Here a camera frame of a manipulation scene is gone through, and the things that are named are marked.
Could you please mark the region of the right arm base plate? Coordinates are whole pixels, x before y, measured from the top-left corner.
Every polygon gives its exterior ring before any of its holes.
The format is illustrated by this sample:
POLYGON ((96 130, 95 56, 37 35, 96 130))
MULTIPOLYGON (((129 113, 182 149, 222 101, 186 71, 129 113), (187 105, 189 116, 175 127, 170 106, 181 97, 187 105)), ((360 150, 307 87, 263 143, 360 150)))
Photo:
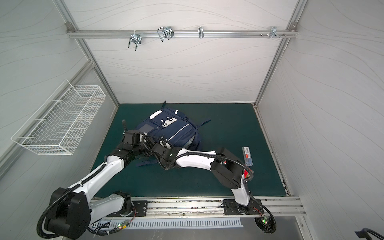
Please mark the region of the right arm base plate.
POLYGON ((250 200, 247 206, 238 204, 233 199, 225 199, 220 205, 225 215, 264 215, 260 199, 250 200))

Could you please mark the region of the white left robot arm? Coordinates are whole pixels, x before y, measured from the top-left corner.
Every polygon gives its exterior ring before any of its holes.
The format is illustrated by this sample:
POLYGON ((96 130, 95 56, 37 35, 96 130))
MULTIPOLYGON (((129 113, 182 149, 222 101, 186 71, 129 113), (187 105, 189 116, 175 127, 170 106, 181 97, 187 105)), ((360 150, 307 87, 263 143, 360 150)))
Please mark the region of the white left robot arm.
POLYGON ((115 192, 95 202, 92 199, 113 176, 145 152, 143 136, 145 133, 138 130, 125 130, 122 142, 95 170, 67 189, 55 190, 38 220, 38 236, 76 240, 94 222, 110 214, 135 217, 137 208, 130 194, 115 192))

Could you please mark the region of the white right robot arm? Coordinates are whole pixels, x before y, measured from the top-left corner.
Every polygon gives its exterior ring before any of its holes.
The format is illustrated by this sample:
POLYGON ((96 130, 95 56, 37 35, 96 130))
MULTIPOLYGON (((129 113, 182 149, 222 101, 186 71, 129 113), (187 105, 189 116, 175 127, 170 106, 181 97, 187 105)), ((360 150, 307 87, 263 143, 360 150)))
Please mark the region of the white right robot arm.
POLYGON ((250 204, 248 182, 254 177, 254 172, 227 149, 192 151, 174 147, 165 139, 148 135, 141 136, 141 142, 164 170, 197 168, 210 171, 224 187, 231 189, 238 205, 250 204))

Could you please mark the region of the navy blue student backpack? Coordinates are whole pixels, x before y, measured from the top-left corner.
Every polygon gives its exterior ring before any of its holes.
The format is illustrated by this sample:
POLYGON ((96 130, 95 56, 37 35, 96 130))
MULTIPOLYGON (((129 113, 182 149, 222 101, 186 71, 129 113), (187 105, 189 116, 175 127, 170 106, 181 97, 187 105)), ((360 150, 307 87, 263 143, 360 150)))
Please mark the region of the navy blue student backpack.
POLYGON ((174 147, 199 151, 202 149, 202 139, 199 127, 179 109, 162 106, 141 122, 135 130, 150 137, 165 139, 174 147))

